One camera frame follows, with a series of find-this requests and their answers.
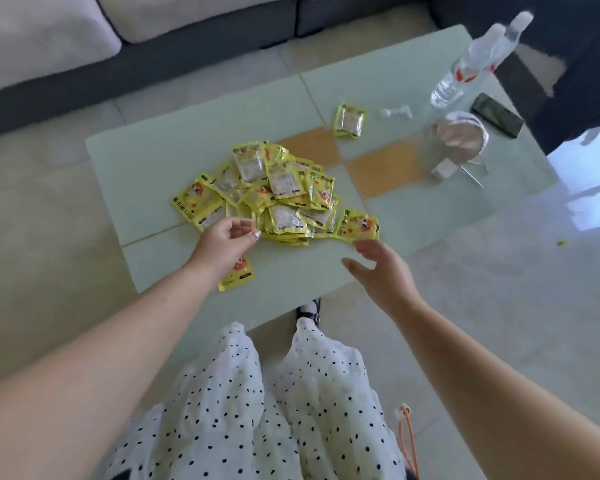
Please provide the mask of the person's left hand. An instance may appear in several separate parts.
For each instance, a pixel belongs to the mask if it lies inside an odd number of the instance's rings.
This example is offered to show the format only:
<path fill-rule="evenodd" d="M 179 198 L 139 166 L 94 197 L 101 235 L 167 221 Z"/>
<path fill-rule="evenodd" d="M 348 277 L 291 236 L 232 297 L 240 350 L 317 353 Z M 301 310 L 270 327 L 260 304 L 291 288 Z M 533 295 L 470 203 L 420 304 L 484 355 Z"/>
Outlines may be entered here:
<path fill-rule="evenodd" d="M 232 254 L 232 237 L 240 235 L 239 230 L 258 229 L 251 219 L 239 217 L 225 217 L 216 222 L 201 234 L 184 268 L 210 286 L 217 285 L 240 258 Z"/>

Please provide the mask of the person's right hand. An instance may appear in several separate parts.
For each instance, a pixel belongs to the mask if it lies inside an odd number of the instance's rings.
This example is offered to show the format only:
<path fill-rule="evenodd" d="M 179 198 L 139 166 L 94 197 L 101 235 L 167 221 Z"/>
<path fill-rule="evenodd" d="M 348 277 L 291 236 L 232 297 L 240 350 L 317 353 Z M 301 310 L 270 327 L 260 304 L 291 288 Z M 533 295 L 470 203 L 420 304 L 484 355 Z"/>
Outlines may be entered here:
<path fill-rule="evenodd" d="M 364 290 L 394 322 L 430 309 L 416 288 L 409 266 L 391 247 L 379 240 L 355 241 L 353 246 L 376 269 L 373 284 L 363 286 Z"/>

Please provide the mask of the person's left forearm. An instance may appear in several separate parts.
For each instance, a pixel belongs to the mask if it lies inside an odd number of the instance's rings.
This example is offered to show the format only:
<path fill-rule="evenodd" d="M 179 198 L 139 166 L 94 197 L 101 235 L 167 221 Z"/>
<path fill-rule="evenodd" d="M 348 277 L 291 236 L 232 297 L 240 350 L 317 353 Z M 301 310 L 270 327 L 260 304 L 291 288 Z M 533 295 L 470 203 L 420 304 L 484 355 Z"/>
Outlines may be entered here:
<path fill-rule="evenodd" d="M 0 480 L 86 480 L 226 270 L 192 259 L 0 381 Z"/>

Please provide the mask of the person's right forearm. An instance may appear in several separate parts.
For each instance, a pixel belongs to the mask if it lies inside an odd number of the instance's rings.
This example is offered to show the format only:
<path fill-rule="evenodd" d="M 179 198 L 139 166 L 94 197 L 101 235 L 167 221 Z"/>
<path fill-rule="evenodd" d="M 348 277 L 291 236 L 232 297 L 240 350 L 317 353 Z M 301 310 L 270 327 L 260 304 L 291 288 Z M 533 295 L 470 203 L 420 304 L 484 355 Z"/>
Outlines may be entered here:
<path fill-rule="evenodd" d="M 600 480 L 597 424 L 423 303 L 387 313 L 488 480 Z"/>

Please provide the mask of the pile of yellow snack packets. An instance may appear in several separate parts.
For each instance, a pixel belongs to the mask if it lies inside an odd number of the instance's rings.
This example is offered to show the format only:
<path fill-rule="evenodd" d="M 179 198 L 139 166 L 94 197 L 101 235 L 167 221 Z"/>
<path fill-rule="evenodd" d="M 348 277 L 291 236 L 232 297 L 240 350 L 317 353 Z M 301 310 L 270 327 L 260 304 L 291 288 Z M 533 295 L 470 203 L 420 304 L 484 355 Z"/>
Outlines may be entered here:
<path fill-rule="evenodd" d="M 241 217 L 265 238 L 291 246 L 333 238 L 338 202 L 335 178 L 321 165 L 269 141 L 233 145 L 229 158 L 171 199 L 199 232 L 224 217 Z"/>

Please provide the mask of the black and white shoe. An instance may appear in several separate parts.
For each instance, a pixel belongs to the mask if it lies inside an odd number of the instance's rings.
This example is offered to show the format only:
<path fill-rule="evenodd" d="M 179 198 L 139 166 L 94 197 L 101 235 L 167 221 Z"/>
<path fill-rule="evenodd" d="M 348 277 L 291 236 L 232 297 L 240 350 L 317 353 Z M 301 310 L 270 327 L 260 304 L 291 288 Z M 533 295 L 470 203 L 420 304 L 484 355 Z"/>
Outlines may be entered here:
<path fill-rule="evenodd" d="M 321 311 L 321 297 L 314 298 L 310 302 L 298 306 L 296 308 L 296 321 L 301 319 L 311 320 L 316 328 L 320 328 L 320 311 Z"/>

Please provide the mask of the small white cube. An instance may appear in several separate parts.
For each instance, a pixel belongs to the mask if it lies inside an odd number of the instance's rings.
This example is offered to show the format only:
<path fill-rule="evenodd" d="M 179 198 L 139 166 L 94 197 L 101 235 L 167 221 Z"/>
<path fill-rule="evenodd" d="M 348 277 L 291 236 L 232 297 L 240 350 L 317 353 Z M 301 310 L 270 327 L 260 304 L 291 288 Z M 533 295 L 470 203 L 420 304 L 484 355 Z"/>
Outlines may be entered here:
<path fill-rule="evenodd" d="M 437 181 L 442 182 L 448 180 L 459 169 L 453 161 L 444 159 L 431 170 L 431 175 Z"/>

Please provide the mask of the thin metal rod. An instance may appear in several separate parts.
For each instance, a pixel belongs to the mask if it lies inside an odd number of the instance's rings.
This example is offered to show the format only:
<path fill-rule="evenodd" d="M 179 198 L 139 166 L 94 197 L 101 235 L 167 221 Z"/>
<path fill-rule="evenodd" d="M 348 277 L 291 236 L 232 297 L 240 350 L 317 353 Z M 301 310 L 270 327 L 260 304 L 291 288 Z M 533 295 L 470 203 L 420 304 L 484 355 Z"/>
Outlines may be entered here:
<path fill-rule="evenodd" d="M 468 161 L 458 165 L 458 167 L 465 174 L 465 176 L 469 177 L 469 179 L 471 179 L 471 181 L 473 181 L 481 189 L 485 188 L 480 177 L 484 177 L 487 174 L 487 168 L 482 162 Z"/>

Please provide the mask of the yellow snack packet clear window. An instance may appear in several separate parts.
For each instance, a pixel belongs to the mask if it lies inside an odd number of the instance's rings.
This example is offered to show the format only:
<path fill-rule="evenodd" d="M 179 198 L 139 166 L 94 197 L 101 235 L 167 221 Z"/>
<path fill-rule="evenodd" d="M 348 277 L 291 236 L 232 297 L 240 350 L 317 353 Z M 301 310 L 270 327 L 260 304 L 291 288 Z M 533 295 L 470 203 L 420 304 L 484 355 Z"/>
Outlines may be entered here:
<path fill-rule="evenodd" d="M 336 137 L 358 139 L 367 120 L 367 110 L 346 102 L 341 102 L 336 110 L 332 126 Z"/>

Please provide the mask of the white polka dot dress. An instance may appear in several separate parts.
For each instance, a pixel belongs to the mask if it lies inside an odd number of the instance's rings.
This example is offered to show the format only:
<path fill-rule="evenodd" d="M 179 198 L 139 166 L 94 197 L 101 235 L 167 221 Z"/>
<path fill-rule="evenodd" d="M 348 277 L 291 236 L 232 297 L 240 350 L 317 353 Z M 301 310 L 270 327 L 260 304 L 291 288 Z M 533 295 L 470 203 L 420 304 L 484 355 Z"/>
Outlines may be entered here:
<path fill-rule="evenodd" d="M 103 480 L 411 480 L 355 348 L 298 320 L 273 382 L 243 326 L 131 419 Z"/>

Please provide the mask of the grey sofa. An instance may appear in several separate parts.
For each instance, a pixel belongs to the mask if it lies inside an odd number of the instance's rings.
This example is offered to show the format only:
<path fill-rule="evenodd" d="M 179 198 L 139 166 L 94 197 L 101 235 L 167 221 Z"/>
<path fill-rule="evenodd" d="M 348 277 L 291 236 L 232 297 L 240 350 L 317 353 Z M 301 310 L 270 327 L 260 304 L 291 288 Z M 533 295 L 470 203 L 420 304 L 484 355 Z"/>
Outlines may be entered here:
<path fill-rule="evenodd" d="M 436 30 L 430 0 L 276 0 L 195 22 L 117 55 L 0 89 L 0 136 L 290 39 L 414 6 Z"/>

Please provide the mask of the black smartphone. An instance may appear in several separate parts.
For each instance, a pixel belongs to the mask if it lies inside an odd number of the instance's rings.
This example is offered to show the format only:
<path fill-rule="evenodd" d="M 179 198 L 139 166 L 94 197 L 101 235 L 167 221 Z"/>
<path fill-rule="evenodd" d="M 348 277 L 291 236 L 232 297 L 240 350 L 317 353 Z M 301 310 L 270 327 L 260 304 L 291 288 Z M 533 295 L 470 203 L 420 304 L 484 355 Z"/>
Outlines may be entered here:
<path fill-rule="evenodd" d="M 524 119 L 485 93 L 476 97 L 471 112 L 512 139 L 519 136 L 525 125 Z"/>

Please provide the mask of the clear plastic water bottle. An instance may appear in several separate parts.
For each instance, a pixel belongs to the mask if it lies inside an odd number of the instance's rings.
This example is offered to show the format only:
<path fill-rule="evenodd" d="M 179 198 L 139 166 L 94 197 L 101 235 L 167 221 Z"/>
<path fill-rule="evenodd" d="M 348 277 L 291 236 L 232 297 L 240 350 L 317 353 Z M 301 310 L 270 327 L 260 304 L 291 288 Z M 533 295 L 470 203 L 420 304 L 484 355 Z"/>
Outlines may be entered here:
<path fill-rule="evenodd" d="M 483 36 L 472 40 L 434 88 L 430 96 L 433 108 L 443 109 L 462 97 L 469 84 L 490 66 L 495 48 L 504 33 L 505 26 L 494 23 Z"/>
<path fill-rule="evenodd" d="M 524 30 L 531 24 L 534 15 L 529 11 L 521 11 L 516 15 L 510 24 L 506 26 L 504 35 L 496 42 L 491 53 L 487 72 L 494 72 L 503 63 L 503 61 L 513 53 L 520 42 L 520 37 Z"/>

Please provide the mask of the white sofa cushion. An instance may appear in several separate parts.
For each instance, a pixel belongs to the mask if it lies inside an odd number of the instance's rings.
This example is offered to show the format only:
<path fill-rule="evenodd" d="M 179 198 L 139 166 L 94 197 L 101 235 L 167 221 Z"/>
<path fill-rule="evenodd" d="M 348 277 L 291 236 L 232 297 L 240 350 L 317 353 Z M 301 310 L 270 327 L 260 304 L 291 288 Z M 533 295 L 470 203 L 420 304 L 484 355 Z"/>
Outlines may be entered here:
<path fill-rule="evenodd" d="M 218 15 L 280 0 L 98 0 L 117 33 L 138 43 Z"/>
<path fill-rule="evenodd" d="M 0 90 L 117 55 L 96 0 L 0 0 Z"/>

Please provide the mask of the dark blue fabric seat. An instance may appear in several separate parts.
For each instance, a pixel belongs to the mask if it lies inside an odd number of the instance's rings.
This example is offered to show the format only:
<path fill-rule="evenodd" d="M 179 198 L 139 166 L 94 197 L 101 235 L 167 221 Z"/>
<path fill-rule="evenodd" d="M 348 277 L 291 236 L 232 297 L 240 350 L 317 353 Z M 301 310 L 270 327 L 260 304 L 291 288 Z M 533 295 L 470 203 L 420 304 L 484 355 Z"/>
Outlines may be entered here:
<path fill-rule="evenodd" d="M 496 76 L 545 154 L 600 127 L 600 0 L 431 0 L 439 28 L 476 38 L 521 11 L 534 15 Z"/>

